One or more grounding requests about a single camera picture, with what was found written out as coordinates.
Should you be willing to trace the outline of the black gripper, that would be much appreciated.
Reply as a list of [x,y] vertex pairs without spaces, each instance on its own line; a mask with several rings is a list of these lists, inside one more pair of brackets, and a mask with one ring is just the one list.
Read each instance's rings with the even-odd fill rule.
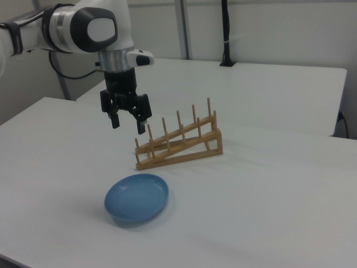
[[100,92],[101,109],[108,114],[112,127],[120,126],[118,108],[114,97],[119,97],[119,109],[128,109],[136,119],[138,134],[145,133],[147,119],[152,116],[148,95],[136,94],[136,72],[134,69],[121,72],[104,72],[106,90]]

